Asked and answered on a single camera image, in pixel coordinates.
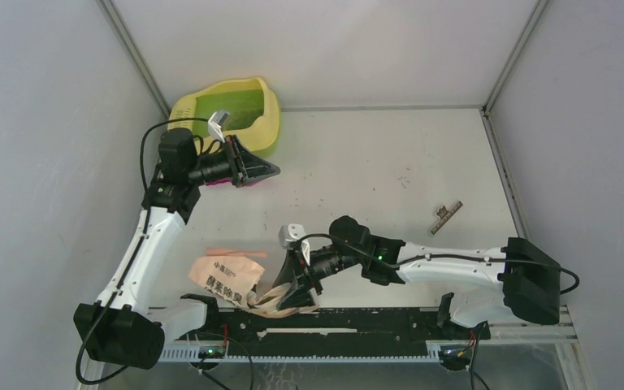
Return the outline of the yellow green litter box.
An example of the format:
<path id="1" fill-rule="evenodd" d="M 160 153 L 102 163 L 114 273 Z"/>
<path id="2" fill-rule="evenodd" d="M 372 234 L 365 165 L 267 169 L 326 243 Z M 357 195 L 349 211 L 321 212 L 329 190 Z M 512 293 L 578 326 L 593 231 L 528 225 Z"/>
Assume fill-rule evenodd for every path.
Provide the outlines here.
<path id="1" fill-rule="evenodd" d="M 167 130 L 187 128 L 210 143 L 207 124 L 216 111 L 228 112 L 222 132 L 235 135 L 249 151 L 268 158 L 278 144 L 280 104 L 274 91 L 261 77 L 220 81 L 196 93 L 181 97 L 172 107 Z"/>

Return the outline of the pink cat litter bag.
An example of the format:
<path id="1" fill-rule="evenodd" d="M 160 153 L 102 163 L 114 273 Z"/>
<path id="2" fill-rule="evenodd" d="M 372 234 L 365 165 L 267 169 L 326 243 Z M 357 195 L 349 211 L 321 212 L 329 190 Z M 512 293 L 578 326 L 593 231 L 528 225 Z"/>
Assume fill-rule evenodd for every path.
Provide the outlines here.
<path id="1" fill-rule="evenodd" d="M 285 282 L 259 293 L 258 285 L 265 272 L 259 259 L 268 258 L 263 251 L 244 251 L 208 247 L 205 254 L 195 260 L 188 277 L 207 292 L 233 304 L 249 314 L 268 319 L 281 319 L 293 314 L 310 313 L 319 308 L 319 299 L 301 308 L 280 309 L 284 294 L 293 286 Z"/>

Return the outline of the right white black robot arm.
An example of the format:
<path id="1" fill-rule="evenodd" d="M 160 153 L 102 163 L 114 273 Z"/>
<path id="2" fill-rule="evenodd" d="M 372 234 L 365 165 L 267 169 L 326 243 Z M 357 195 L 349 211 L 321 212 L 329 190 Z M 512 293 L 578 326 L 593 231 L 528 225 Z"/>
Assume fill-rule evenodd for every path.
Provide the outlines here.
<path id="1" fill-rule="evenodd" d="M 466 284 L 467 292 L 444 292 L 437 327 L 457 338 L 480 323 L 513 315 L 538 325 L 560 322 L 561 265 L 521 237 L 490 249 L 442 249 L 376 236 L 349 215 L 335 219 L 324 238 L 331 243 L 311 249 L 312 234 L 300 224 L 284 225 L 279 243 L 284 264 L 273 283 L 284 287 L 277 310 L 318 304 L 322 281 L 350 267 L 382 286 L 437 282 Z"/>

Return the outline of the magenta plastic scoop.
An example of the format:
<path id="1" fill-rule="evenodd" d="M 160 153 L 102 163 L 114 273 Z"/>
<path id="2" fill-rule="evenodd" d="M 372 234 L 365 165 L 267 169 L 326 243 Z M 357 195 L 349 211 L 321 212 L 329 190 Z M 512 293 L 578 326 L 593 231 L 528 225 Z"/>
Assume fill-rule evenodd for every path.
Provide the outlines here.
<path id="1" fill-rule="evenodd" d="M 256 184 L 259 184 L 263 181 L 266 181 L 267 178 L 255 178 L 255 179 L 238 179 L 236 181 L 230 180 L 230 179 L 221 179 L 221 180 L 213 180 L 213 181 L 202 181 L 202 182 L 196 182 L 197 185 L 199 186 L 218 186 L 218 185 L 222 185 L 222 184 L 230 184 L 236 188 L 245 188 L 245 187 L 251 187 L 254 186 Z"/>

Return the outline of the white bag sealing clip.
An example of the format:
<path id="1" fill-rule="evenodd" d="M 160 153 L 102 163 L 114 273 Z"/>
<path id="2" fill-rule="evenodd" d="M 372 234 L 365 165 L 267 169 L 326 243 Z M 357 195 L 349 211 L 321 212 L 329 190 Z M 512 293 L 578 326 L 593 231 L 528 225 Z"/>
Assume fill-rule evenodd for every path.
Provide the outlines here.
<path id="1" fill-rule="evenodd" d="M 461 201 L 456 201 L 450 207 L 441 206 L 435 211 L 437 221 L 432 225 L 430 233 L 436 235 L 444 225 L 463 207 Z"/>

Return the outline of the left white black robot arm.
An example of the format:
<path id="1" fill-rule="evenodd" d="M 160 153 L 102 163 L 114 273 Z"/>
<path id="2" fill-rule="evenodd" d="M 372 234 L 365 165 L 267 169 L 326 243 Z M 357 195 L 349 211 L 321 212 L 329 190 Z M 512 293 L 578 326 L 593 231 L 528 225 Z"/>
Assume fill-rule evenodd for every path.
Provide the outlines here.
<path id="1" fill-rule="evenodd" d="M 152 368 L 164 346 L 188 332 L 216 336 L 220 315 L 198 299 L 182 298 L 155 314 L 149 296 L 176 237 L 186 228 L 200 187 L 228 181 L 237 188 L 280 173 L 272 162 L 249 151 L 235 135 L 214 151 L 198 151 L 187 128 L 161 135 L 159 160 L 145 182 L 142 210 L 134 236 L 108 285 L 92 304 L 81 303 L 73 322 L 81 338 L 76 361 L 88 355 L 122 368 Z"/>

